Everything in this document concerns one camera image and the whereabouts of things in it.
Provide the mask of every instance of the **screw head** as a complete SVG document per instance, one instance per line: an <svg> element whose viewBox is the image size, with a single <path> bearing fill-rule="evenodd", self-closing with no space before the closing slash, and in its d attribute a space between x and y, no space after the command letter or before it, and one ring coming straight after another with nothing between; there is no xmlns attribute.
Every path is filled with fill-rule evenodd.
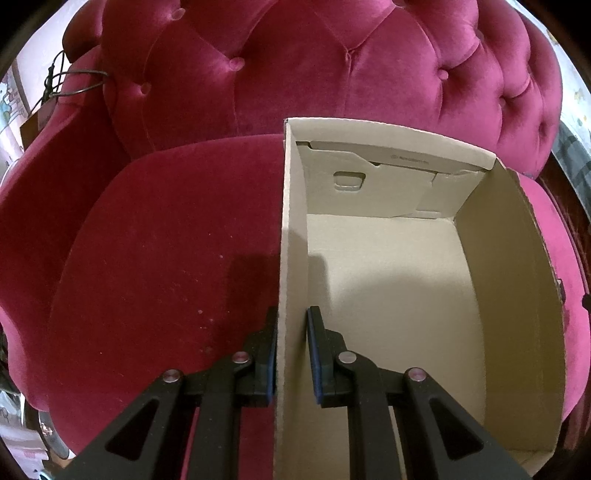
<svg viewBox="0 0 591 480"><path fill-rule="evenodd" d="M238 365L245 364L251 359L251 356L248 355L248 352L236 352L232 355L232 362Z"/></svg>
<svg viewBox="0 0 591 480"><path fill-rule="evenodd" d="M339 353L339 361L342 364L352 364L357 360L357 355L353 352L349 352L348 350Z"/></svg>
<svg viewBox="0 0 591 480"><path fill-rule="evenodd" d="M51 435L53 435L53 430L51 429L51 427L48 427L43 422L39 424L39 427L44 437L50 437Z"/></svg>
<svg viewBox="0 0 591 480"><path fill-rule="evenodd" d="M427 378L427 372L422 368L414 367L408 371L408 377L415 382L422 382Z"/></svg>
<svg viewBox="0 0 591 480"><path fill-rule="evenodd" d="M175 383L181 379L181 371L177 370L176 368L171 368L170 370L166 370L162 374L162 380L164 383Z"/></svg>

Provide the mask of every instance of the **cardboard box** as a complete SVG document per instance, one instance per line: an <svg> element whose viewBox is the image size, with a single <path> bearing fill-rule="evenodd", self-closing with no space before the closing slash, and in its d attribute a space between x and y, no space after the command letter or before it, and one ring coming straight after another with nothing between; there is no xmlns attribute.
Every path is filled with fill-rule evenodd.
<svg viewBox="0 0 591 480"><path fill-rule="evenodd" d="M53 97L39 107L21 125L22 147L26 151L45 128L57 105L57 97Z"/></svg>
<svg viewBox="0 0 591 480"><path fill-rule="evenodd" d="M347 480L345 408L316 405L305 312L379 367L423 367L529 473L564 398L562 305L516 175L441 135L285 123L275 478Z"/></svg>

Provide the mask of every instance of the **fabric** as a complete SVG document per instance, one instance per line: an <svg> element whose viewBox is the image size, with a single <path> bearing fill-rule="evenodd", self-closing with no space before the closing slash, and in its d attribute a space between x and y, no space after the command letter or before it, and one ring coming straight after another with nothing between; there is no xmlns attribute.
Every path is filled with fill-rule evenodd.
<svg viewBox="0 0 591 480"><path fill-rule="evenodd" d="M583 273L562 218L544 189L523 175L519 183L527 195L538 222L554 272L562 280L564 302L564 347L566 351L566 392L563 420L575 407L587 386L591 362L589 313L581 305L585 294Z"/></svg>
<svg viewBox="0 0 591 480"><path fill-rule="evenodd" d="M48 357L51 416L74 452L166 369L200 371L240 350L277 305L282 141L231 138L151 154L96 202L49 328L59 345ZM270 471L272 410L244 417L249 471Z"/></svg>
<svg viewBox="0 0 591 480"><path fill-rule="evenodd" d="M562 111L560 120L574 136L591 151L591 93L573 61L554 38L550 30L528 12L517 0L507 0L509 4L530 20L548 39L560 65L562 76Z"/></svg>
<svg viewBox="0 0 591 480"><path fill-rule="evenodd" d="M76 12L62 39L66 57L74 63L100 43L102 12L106 0L90 0Z"/></svg>
<svg viewBox="0 0 591 480"><path fill-rule="evenodd" d="M96 51L78 62L94 65ZM64 91L88 76L72 76ZM100 89L60 99L48 125L0 189L0 322L10 374L46 410L46 328L61 269L90 207L129 161Z"/></svg>
<svg viewBox="0 0 591 480"><path fill-rule="evenodd" d="M336 116L458 138L535 177L558 127L554 52L504 0L91 3L102 25L84 15L82 43L101 31L133 158Z"/></svg>

